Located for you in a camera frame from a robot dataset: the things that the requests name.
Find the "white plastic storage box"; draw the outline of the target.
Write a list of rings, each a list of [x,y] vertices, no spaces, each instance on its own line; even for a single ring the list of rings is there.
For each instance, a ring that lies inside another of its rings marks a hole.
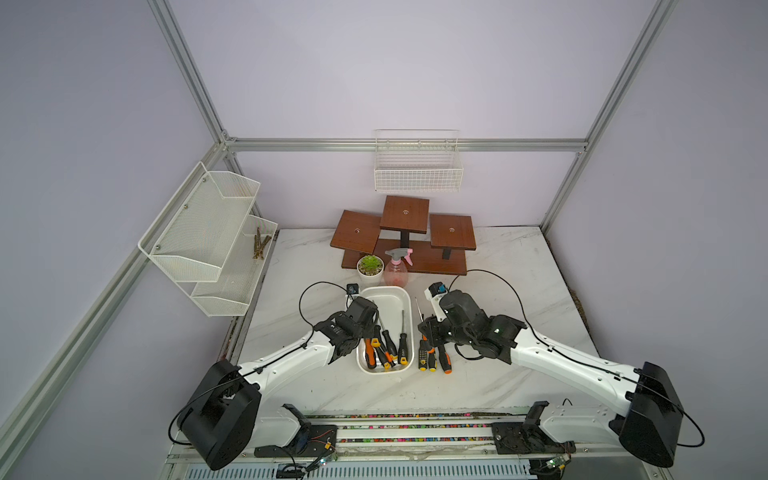
[[[414,313],[408,292],[399,286],[377,286],[364,289],[361,297],[378,309],[376,334],[381,347],[371,347],[362,340],[357,347],[358,367],[369,376],[402,374],[417,366],[417,341]]]

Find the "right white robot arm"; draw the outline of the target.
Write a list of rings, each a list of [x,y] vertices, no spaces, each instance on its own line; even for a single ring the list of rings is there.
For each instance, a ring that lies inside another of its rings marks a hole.
[[[656,467],[673,465],[684,408],[664,368],[608,361],[541,336],[527,322],[489,316],[474,299],[443,283],[424,292],[433,310],[418,326],[431,346],[469,346],[482,358],[543,373],[597,400],[605,414],[538,407],[535,421],[556,443],[614,443]]]

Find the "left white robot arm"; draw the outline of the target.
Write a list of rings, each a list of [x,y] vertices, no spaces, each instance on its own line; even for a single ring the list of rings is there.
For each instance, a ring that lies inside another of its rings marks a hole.
[[[371,338],[378,320],[376,304],[361,296],[344,311],[331,314],[299,340],[266,358],[263,364],[212,365],[172,423],[212,471],[229,465],[257,430],[261,403],[281,387],[356,351]]]

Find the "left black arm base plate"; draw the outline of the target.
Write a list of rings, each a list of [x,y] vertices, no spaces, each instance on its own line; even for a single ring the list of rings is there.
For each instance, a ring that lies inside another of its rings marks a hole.
[[[285,403],[275,415],[259,417],[253,432],[256,458],[316,458],[335,449],[339,427],[310,421],[293,404]]]

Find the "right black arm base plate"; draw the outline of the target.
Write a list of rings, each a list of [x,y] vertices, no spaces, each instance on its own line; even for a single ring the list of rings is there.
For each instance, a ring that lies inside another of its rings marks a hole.
[[[537,401],[528,410],[522,421],[494,422],[491,424],[492,437],[498,454],[572,454],[575,444],[557,442],[540,428],[540,418],[548,401]]]

